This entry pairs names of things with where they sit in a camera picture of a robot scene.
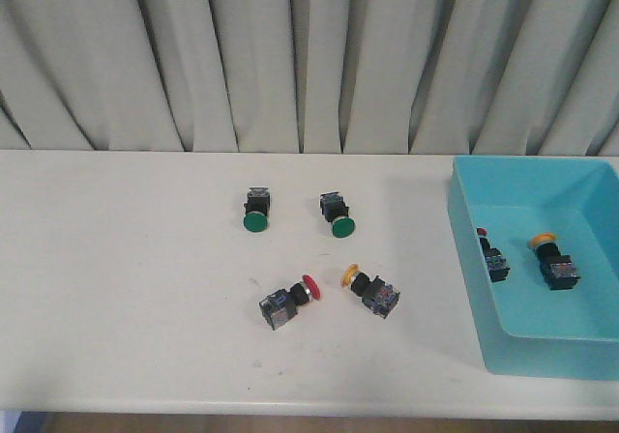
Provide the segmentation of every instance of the white tabletop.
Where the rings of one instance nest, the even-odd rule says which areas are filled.
[[[486,371],[451,157],[0,152],[0,409],[619,419],[619,383]],[[242,225],[248,187],[270,227]],[[320,193],[357,221],[331,236]],[[339,288],[400,291],[387,320]],[[267,294],[323,299],[273,332]]]

